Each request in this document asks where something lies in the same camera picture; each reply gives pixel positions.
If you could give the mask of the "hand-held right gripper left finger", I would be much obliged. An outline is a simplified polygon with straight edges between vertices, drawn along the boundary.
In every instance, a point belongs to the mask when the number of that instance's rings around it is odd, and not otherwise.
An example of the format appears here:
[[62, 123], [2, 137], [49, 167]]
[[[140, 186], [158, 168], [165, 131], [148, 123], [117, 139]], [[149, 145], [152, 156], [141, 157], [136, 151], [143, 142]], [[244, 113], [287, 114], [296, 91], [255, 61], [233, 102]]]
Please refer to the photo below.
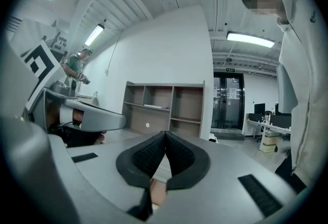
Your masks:
[[165, 156], [164, 131], [67, 151], [100, 195], [138, 219], [147, 220], [166, 198], [166, 184], [154, 178]]

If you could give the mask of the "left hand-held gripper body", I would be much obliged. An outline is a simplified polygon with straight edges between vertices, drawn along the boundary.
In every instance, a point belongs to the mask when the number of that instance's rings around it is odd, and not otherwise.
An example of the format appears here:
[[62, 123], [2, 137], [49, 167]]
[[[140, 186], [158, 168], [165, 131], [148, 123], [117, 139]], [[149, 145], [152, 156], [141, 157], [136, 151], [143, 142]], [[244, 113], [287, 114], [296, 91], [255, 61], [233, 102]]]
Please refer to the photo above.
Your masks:
[[65, 21], [55, 20], [46, 25], [26, 18], [18, 26], [10, 45], [37, 78], [26, 103], [27, 110], [31, 109], [44, 87], [50, 88], [56, 81], [65, 80], [60, 60], [67, 52], [67, 38]]

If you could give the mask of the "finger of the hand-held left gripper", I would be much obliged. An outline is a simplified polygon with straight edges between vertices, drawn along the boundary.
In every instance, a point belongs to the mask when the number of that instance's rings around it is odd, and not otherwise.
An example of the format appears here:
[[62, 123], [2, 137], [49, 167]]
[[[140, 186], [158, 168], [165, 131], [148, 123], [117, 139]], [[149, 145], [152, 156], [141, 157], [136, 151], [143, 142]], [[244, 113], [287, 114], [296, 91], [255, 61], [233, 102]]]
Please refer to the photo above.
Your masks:
[[126, 125], [126, 117], [92, 104], [83, 103], [77, 98], [68, 97], [50, 89], [45, 96], [59, 103], [59, 125], [81, 131], [112, 131]]

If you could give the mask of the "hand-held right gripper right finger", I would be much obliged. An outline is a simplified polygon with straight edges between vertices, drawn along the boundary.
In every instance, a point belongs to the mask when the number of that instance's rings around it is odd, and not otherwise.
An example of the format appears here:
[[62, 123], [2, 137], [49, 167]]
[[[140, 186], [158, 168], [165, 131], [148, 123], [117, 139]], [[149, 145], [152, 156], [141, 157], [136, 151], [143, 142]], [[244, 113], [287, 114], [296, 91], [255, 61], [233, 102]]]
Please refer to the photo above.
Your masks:
[[182, 172], [187, 189], [168, 190], [153, 223], [286, 223], [297, 195], [278, 175], [240, 150], [197, 137], [178, 141], [201, 148], [209, 158], [201, 180]]

